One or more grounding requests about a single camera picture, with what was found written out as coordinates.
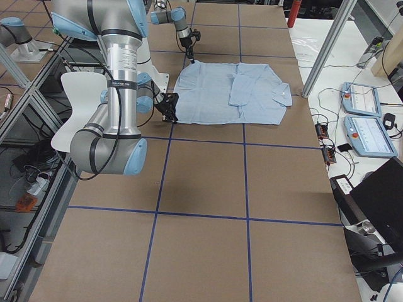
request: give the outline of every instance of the blue cable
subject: blue cable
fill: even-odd
[[[386,302],[386,299],[388,298],[389,291],[390,291],[390,289],[391,289],[393,283],[395,282],[395,280],[396,280],[396,278],[397,278],[397,275],[398,275],[400,272],[403,272],[403,267],[401,267],[401,268],[396,272],[396,274],[393,276],[391,282],[389,283],[388,290],[387,290],[386,293],[385,293],[385,297],[383,297],[383,302]]]

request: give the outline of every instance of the black monitor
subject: black monitor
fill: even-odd
[[[403,163],[391,158],[350,194],[393,250],[403,252]]]

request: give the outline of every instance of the red cylinder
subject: red cylinder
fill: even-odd
[[[294,26],[295,19],[297,19],[298,13],[300,11],[302,0],[294,0],[292,3],[290,15],[288,16],[288,27],[291,28]]]

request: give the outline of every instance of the light blue cloth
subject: light blue cloth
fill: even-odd
[[[183,69],[174,92],[179,94],[179,123],[279,125],[292,105],[290,87],[267,64],[206,64]]]

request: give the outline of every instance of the white table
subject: white table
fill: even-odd
[[[331,27],[332,21],[329,20],[307,20],[307,19],[297,19],[295,22],[295,26],[290,28],[290,35],[293,40],[301,39],[306,40],[306,38],[311,38],[316,40],[316,47],[319,50],[322,46],[324,39],[327,35]],[[303,82],[306,81],[310,68],[314,63],[314,55],[315,52],[308,50],[307,48],[297,48],[295,45],[294,49],[297,53],[298,65],[300,66],[300,73],[302,76]],[[357,64],[359,59],[367,47],[367,43],[362,37],[360,31],[353,21],[348,21],[340,34],[340,37],[335,44],[332,54],[326,62],[326,65],[347,65],[351,66]],[[357,83],[373,85],[373,86],[383,86],[387,85],[389,81],[384,78],[374,77],[371,73],[371,66],[375,63],[376,59],[372,59],[368,64],[367,68],[361,70],[357,67],[326,67],[323,69],[319,80],[316,82],[314,89],[312,90],[308,100],[311,108],[315,108],[319,113],[326,115],[329,118],[329,121],[335,120],[336,115],[323,110],[319,107],[319,99],[318,93],[325,88],[335,88],[337,90],[341,89],[341,86],[344,82],[352,82],[355,80]],[[382,103],[394,103],[394,104],[402,104],[399,99],[395,89],[389,85],[387,87],[378,89],[380,101]],[[334,90],[326,90],[321,93],[321,104],[323,107],[328,108],[332,111],[338,112],[340,108],[341,102],[341,94],[339,91]],[[396,123],[399,129],[403,128],[403,107],[391,107],[391,106],[382,106],[382,113],[392,113],[396,115]],[[346,116],[343,108],[340,110],[340,119],[337,124],[330,123],[329,124],[329,135],[331,139],[336,142],[337,145],[341,145],[343,143],[349,143],[349,140],[346,136],[346,132],[344,130],[343,118]],[[313,117],[314,122],[317,121],[317,116]],[[389,131],[390,135],[395,134],[394,130]],[[396,150],[399,153],[399,157],[402,157],[402,139],[394,140],[393,144]],[[355,165],[355,173],[350,179],[351,183],[356,186],[359,184],[363,176],[369,171],[375,171],[382,164],[384,164],[387,159],[377,159],[377,158],[369,158],[369,157],[359,157],[357,153],[352,150],[350,154],[353,156],[354,162],[357,162]],[[333,164],[329,168],[329,177],[338,176],[340,174],[347,174],[349,171],[349,164],[347,161],[342,158],[340,155],[336,154],[337,164]],[[370,301],[370,297],[375,294],[367,283],[360,277],[357,278],[357,283],[360,287],[361,298],[363,301]],[[381,293],[378,294],[377,301],[382,301],[383,296],[387,290],[387,286],[384,286]],[[398,283],[392,286],[392,289],[389,293],[387,302],[401,302],[403,297],[403,284]]]

